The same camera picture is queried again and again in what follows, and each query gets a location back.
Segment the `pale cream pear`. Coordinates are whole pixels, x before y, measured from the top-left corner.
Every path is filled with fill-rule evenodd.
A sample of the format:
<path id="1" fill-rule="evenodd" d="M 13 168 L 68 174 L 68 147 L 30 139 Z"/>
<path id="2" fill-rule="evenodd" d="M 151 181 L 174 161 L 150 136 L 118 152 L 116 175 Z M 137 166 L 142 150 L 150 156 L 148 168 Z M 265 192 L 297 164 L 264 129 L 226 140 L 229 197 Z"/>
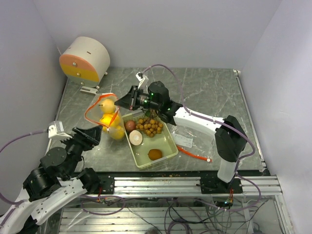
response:
<path id="1" fill-rule="evenodd" d="M 115 103 L 113 100 L 107 98 L 99 103 L 99 108 L 104 114 L 112 114 L 116 111 Z"/>

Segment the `yellow pear top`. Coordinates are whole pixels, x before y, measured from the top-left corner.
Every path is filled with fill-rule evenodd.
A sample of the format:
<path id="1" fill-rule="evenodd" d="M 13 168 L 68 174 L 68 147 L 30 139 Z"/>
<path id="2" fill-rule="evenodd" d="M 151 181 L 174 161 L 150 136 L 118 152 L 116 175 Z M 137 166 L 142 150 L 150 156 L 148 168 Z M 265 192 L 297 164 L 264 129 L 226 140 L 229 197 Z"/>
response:
<path id="1" fill-rule="evenodd" d="M 120 117 L 115 114 L 104 114 L 99 122 L 107 127 L 116 127 L 120 124 Z"/>

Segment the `yellow pear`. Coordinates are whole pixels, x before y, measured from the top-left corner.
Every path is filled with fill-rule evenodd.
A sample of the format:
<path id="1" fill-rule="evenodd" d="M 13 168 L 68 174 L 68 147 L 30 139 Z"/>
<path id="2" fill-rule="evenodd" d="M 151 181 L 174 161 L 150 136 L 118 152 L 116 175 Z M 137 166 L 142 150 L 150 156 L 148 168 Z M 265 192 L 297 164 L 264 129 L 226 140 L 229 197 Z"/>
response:
<path id="1" fill-rule="evenodd" d="M 116 127 L 120 124 L 120 117 L 115 114 L 104 114 L 99 122 L 107 127 Z"/>
<path id="2" fill-rule="evenodd" d="M 116 127 L 110 127 L 108 128 L 108 135 L 115 140 L 121 140 L 125 136 L 125 132 L 123 127 L 121 126 L 116 126 Z"/>

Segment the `clear bag orange zipper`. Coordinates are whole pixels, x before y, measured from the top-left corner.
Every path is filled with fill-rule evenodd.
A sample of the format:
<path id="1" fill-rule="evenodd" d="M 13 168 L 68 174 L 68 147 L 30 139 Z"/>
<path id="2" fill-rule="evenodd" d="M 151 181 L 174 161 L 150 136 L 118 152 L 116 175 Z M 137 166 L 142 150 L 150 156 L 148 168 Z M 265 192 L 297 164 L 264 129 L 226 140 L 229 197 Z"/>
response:
<path id="1" fill-rule="evenodd" d="M 107 127 L 106 125 L 99 122 L 99 120 L 104 115 L 104 113 L 99 108 L 99 103 L 101 101 L 103 101 L 104 99 L 107 99 L 107 98 L 113 100 L 114 102 L 117 101 L 117 96 L 114 93 L 97 94 L 94 97 L 94 99 L 92 100 L 90 106 L 87 108 L 87 110 L 84 113 L 84 118 L 87 121 L 89 121 L 90 123 L 95 124 L 95 125 L 102 125 L 103 126 L 102 132 L 106 135 L 108 135 L 108 128 L 110 128 L 110 127 Z M 122 115 L 120 113 L 120 109 L 116 105 L 115 105 L 115 107 L 116 107 L 116 111 L 114 112 L 114 114 L 115 114 L 115 116 L 119 115 L 119 117 L 120 117 L 119 126 L 123 127 L 123 129 L 124 129 L 124 122 L 122 119 Z"/>

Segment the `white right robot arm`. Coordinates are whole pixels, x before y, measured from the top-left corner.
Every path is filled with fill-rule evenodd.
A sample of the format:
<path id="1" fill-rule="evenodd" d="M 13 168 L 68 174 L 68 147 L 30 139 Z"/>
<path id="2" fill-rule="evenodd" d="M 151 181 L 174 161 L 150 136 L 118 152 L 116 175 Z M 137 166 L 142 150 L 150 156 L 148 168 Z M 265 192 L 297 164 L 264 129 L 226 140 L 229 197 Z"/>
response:
<path id="1" fill-rule="evenodd" d="M 235 117 L 212 117 L 192 111 L 173 101 L 169 96 L 169 90 L 160 81 L 152 82 L 147 88 L 147 93 L 137 85 L 133 85 L 126 95 L 115 102 L 115 105 L 131 111 L 141 107 L 154 110 L 164 123 L 195 129 L 213 136 L 218 155 L 221 157 L 218 179 L 214 185 L 221 193 L 227 192 L 232 187 L 238 158 L 248 139 Z"/>

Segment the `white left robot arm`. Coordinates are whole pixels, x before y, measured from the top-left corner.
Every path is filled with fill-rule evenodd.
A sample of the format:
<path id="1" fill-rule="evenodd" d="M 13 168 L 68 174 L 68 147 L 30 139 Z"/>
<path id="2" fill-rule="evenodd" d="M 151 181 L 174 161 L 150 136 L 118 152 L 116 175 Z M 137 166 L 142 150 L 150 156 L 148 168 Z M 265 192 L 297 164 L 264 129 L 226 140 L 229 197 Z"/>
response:
<path id="1" fill-rule="evenodd" d="M 48 150 L 39 166 L 23 182 L 15 201 L 0 196 L 2 201 L 11 205 L 0 218 L 2 234 L 34 234 L 60 208 L 99 189 L 100 179 L 94 169 L 84 168 L 78 175 L 74 173 L 77 164 L 83 160 L 82 153 L 99 145 L 102 126 L 72 130 L 73 133 L 68 134 L 61 121 L 54 121 L 48 129 L 31 133 L 47 133 L 49 139 L 59 140 L 65 147 Z"/>

